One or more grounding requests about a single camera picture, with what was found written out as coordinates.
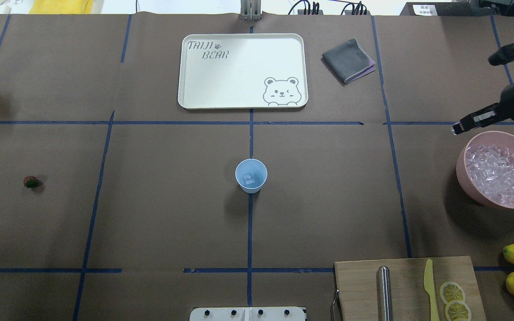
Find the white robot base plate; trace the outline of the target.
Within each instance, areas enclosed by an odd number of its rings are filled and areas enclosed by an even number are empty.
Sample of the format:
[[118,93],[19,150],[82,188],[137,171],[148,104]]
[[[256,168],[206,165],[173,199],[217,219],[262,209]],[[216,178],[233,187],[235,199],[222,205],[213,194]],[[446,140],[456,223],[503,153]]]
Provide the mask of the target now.
[[190,321],[306,321],[304,307],[200,307],[191,311]]

